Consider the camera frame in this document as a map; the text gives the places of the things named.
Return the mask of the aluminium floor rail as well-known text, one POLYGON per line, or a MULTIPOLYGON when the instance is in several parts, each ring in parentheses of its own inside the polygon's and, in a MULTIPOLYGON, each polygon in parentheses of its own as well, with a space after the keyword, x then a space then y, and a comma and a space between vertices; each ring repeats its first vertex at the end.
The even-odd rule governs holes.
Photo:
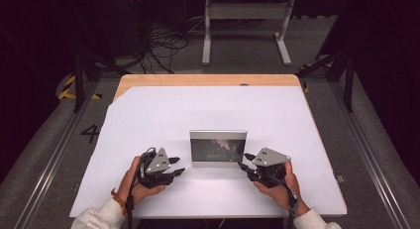
POLYGON ((378 192, 378 195, 384 205, 387 214, 395 229, 412 229, 409 225, 404 213, 392 192, 387 179, 385 178, 379 164, 371 151, 370 145, 362 131, 359 122, 353 112, 350 112, 344 101, 344 92, 338 83, 330 83, 330 88, 338 101, 341 110, 344 112, 346 120, 352 129, 352 132, 359 145, 359 152, 364 165, 370 175, 370 178, 378 192))
POLYGON ((19 219, 15 223, 13 229, 28 229, 32 223, 41 203, 43 202, 52 182, 53 178, 62 162, 66 153, 66 148, 71 139, 71 136, 83 115, 86 106, 88 105, 94 91, 97 88, 97 82, 88 82, 86 89, 82 93, 83 100, 76 112, 72 112, 68 123, 66 124, 60 139, 54 148, 52 156, 46 164, 42 174, 39 176, 37 184, 28 199, 24 209, 22 210, 19 219))

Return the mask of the white metal stand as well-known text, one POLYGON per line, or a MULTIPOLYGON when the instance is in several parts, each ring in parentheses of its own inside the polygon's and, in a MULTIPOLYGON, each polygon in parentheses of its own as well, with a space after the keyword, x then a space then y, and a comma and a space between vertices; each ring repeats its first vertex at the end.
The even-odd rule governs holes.
POLYGON ((287 47, 284 42, 285 33, 292 14, 295 0, 279 3, 214 3, 205 0, 204 9, 204 41, 202 64, 209 65, 211 57, 211 21, 212 20, 279 20, 281 29, 273 36, 282 58, 283 64, 291 65, 287 47))

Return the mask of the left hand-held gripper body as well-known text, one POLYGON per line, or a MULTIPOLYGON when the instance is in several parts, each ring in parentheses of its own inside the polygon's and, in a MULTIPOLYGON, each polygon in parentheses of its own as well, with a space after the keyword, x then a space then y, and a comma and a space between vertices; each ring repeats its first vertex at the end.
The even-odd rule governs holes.
POLYGON ((141 155, 139 169, 139 183, 146 188, 153 188, 158 185, 170 185, 173 182, 173 175, 165 173, 171 167, 164 148, 157 150, 150 148, 141 155))

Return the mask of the black metal stand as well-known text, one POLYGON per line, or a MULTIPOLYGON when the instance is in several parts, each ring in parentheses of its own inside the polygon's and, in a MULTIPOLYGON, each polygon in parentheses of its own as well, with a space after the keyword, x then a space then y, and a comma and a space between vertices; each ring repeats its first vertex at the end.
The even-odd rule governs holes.
POLYGON ((120 75, 128 74, 124 68, 115 64, 108 41, 97 17, 95 5, 90 0, 68 0, 73 18, 73 26, 68 30, 73 35, 73 74, 75 77, 75 107, 78 113, 85 104, 84 78, 88 82, 98 82, 101 70, 97 62, 120 75))
POLYGON ((327 71, 325 77, 328 81, 337 82, 342 75, 345 76, 344 87, 344 103, 349 112, 353 112, 352 97, 353 97, 353 83, 354 83, 354 60, 352 54, 349 52, 339 52, 333 55, 324 57, 310 65, 302 66, 296 73, 297 77, 303 77, 312 73, 326 64, 331 67, 327 71))

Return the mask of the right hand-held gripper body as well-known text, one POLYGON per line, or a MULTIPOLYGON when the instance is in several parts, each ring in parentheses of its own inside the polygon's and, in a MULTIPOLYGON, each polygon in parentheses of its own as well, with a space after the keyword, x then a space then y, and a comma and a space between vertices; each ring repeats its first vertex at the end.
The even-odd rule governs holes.
POLYGON ((251 181, 258 181, 268 188, 285 183, 284 164, 290 162, 291 157, 269 148, 262 148, 251 162, 257 168, 248 173, 251 181))

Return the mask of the person's right hand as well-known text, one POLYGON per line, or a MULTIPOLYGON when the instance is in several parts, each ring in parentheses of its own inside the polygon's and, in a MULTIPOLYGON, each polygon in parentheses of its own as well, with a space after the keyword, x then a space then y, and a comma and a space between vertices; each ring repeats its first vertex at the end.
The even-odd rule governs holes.
MULTIPOLYGON (((310 208, 306 205, 306 203, 303 201, 300 193, 300 187, 297 180, 296 175, 294 174, 292 170, 292 164, 291 162, 286 162, 284 164, 286 175, 284 177, 285 183, 287 186, 296 194, 298 198, 298 204, 294 209, 294 216, 298 217, 305 212, 307 212, 310 208)), ((279 185, 273 188, 267 188, 260 182, 255 181, 254 186, 258 189, 259 192, 269 196, 272 198, 272 200, 283 209, 289 211, 289 194, 287 191, 287 188, 279 185)))

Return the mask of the silver photo frame black back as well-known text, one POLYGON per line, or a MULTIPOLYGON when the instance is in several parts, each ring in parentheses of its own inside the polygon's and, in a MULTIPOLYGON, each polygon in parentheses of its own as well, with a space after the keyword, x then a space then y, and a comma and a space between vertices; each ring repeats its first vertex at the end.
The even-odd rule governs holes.
POLYGON ((194 167, 229 168, 241 163, 248 132, 246 130, 191 130, 191 159, 194 167))

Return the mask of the person's left hand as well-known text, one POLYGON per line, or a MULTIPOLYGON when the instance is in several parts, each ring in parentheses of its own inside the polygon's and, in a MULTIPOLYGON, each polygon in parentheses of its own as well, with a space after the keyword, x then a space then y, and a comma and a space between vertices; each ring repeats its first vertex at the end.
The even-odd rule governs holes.
POLYGON ((157 195, 165 190, 164 185, 158 185, 153 188, 147 188, 139 183, 136 184, 133 187, 133 189, 131 189, 132 180, 136 176, 136 169, 140 160, 141 158, 139 156, 134 157, 131 166, 127 169, 117 190, 118 197, 124 202, 127 201, 128 195, 131 192, 131 194, 133 195, 135 205, 138 205, 147 197, 157 195))

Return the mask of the yellow black hazard tape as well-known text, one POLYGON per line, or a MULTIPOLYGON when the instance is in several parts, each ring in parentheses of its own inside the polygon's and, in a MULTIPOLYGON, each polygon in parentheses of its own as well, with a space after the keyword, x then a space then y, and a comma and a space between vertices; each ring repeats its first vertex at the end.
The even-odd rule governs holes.
POLYGON ((76 99, 76 95, 70 93, 70 87, 75 82, 75 76, 71 74, 69 78, 65 81, 62 91, 57 96, 59 99, 76 99))

